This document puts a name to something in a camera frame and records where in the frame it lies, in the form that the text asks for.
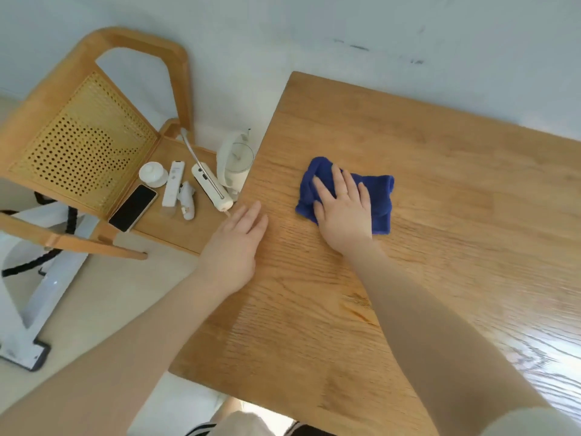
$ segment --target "left hand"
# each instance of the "left hand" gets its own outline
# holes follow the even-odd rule
[[[222,222],[200,255],[197,278],[223,298],[241,289],[254,275],[254,255],[268,226],[266,214],[254,224],[260,206],[260,202],[250,209],[242,205]]]

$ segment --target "blue towel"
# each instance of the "blue towel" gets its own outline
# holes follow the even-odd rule
[[[313,202],[321,199],[313,184],[313,177],[317,176],[329,189],[333,197],[335,184],[331,173],[332,163],[326,157],[315,157],[300,182],[299,203],[295,208],[301,216],[317,223]],[[392,201],[389,195],[393,191],[393,176],[360,176],[352,174],[355,183],[363,182],[371,197],[371,231],[373,234],[389,234],[389,217],[392,212]]]

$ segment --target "smartphone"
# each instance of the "smartphone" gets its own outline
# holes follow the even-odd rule
[[[126,233],[137,223],[156,197],[156,191],[145,185],[139,185],[111,216],[109,223],[119,231]]]

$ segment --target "chair backrest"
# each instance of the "chair backrest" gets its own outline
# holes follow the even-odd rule
[[[123,28],[84,37],[0,130],[0,175],[82,212],[108,219],[159,143],[159,133],[99,68],[112,48],[161,58],[180,126],[192,130],[187,52]]]

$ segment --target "finger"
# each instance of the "finger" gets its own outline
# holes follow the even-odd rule
[[[353,176],[347,170],[343,170],[343,179],[345,180],[345,186],[347,187],[347,194],[353,202],[359,202],[359,190],[357,189],[357,184],[353,180]]]
[[[228,219],[222,222],[222,225],[218,228],[218,230],[222,231],[232,231],[233,227],[236,226],[236,223],[244,216],[246,213],[246,205],[241,205],[240,208],[236,209],[234,214],[232,214]]]
[[[248,233],[248,235],[252,236],[252,238],[256,241],[257,247],[260,241],[262,240],[262,237],[264,237],[267,227],[268,227],[268,216],[265,214],[260,218],[256,226],[251,229],[251,232]]]
[[[369,197],[369,190],[367,190],[367,187],[363,184],[363,182],[359,183],[359,195],[360,195],[360,201],[361,201],[361,206],[363,206],[363,208],[366,209],[367,212],[371,212],[371,198]]]
[[[236,224],[233,231],[237,233],[246,234],[248,231],[251,230],[254,221],[258,217],[258,213],[260,212],[260,201],[257,200],[255,203],[252,204],[250,209],[242,216],[240,221]]]
[[[315,210],[315,218],[317,219],[317,223],[321,224],[325,220],[325,209],[323,208],[323,204],[318,200],[315,200],[313,209]]]
[[[327,204],[331,203],[333,200],[335,200],[335,198],[330,193],[330,191],[327,189],[325,184],[323,182],[321,182],[321,179],[319,179],[317,176],[313,177],[313,185],[315,185],[315,188],[317,189],[317,192],[319,193],[319,197],[321,198],[323,205],[327,205]]]
[[[341,174],[341,169],[336,165],[330,168],[331,173],[333,173],[333,182],[335,183],[335,194],[337,194],[338,199],[344,199],[349,194],[347,193],[347,185],[345,184],[345,179]]]

